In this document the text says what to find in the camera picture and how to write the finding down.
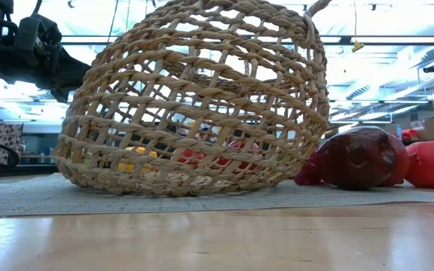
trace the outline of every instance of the gray mat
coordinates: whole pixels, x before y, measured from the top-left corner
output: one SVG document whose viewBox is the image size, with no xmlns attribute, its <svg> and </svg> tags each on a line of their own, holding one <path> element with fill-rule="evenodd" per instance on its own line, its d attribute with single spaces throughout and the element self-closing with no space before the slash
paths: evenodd
<svg viewBox="0 0 434 271">
<path fill-rule="evenodd" d="M 238 195 L 115 196 L 76 187 L 58 174 L 0 184 L 0 216 L 248 210 L 386 202 L 434 202 L 434 193 L 399 187 L 350 192 L 327 186 L 299 187 L 292 181 L 284 181 L 273 189 Z"/>
</svg>

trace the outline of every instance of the wooden table surface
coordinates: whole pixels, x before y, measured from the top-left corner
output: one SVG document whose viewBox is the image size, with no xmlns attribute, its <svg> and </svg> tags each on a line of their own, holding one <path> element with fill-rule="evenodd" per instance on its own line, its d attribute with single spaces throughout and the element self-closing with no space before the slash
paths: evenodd
<svg viewBox="0 0 434 271">
<path fill-rule="evenodd" d="M 0 271 L 434 271 L 434 204 L 0 218 Z"/>
</svg>

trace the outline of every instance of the basket weave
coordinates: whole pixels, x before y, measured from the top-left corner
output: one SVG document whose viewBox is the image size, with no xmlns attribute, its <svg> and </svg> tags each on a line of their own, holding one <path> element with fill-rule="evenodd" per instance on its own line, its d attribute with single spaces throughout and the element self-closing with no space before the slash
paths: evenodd
<svg viewBox="0 0 434 271">
<path fill-rule="evenodd" d="M 96 56 L 63 122 L 58 169 L 81 187 L 169 196 L 256 190 L 293 176 L 327 126 L 326 58 L 310 18 L 329 2 L 304 16 L 260 0 L 158 8 Z M 231 57 L 243 72 L 225 64 Z M 258 70 L 274 79 L 259 80 Z"/>
</svg>

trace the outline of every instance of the wicker basket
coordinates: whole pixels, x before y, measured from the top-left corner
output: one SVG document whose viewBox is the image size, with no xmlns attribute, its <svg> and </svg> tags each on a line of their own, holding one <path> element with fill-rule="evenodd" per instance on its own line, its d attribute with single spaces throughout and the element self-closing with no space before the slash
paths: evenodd
<svg viewBox="0 0 434 271">
<path fill-rule="evenodd" d="M 169 196 L 292 177 L 327 125 L 326 58 L 310 18 L 329 2 L 303 16 L 260 0 L 158 8 L 93 61 L 63 122 L 58 169 L 81 187 Z"/>
</svg>

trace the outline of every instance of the ceiling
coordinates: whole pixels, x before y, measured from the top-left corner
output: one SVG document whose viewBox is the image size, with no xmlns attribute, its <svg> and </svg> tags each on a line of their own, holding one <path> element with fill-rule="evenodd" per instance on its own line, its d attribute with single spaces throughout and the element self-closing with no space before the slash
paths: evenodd
<svg viewBox="0 0 434 271">
<path fill-rule="evenodd" d="M 156 2 L 160 6 L 167 1 Z M 313 3 L 271 2 L 299 13 Z M 36 0 L 14 0 L 13 21 L 17 23 L 29 16 L 35 3 Z M 43 0 L 39 13 L 58 24 L 70 55 L 91 64 L 109 35 L 113 40 L 154 10 L 151 1 L 120 0 L 110 29 L 115 4 L 115 0 L 73 0 L 71 8 L 67 0 Z M 313 21 L 324 37 L 354 35 L 354 12 L 353 0 L 334 0 Z M 367 44 L 379 39 L 381 44 L 365 46 L 356 53 L 351 51 L 352 41 L 349 45 L 325 46 L 331 121 L 389 120 L 393 112 L 409 113 L 434 99 L 434 73 L 423 72 L 423 68 L 434 64 L 434 0 L 359 0 L 356 13 L 359 41 Z M 209 57 L 219 56 L 209 52 Z M 234 64 L 243 69 L 239 60 Z M 258 76 L 264 80 L 267 75 Z M 23 82 L 7 85 L 0 80 L 0 108 L 22 118 L 61 120 L 66 107 L 56 103 L 47 90 Z"/>
</svg>

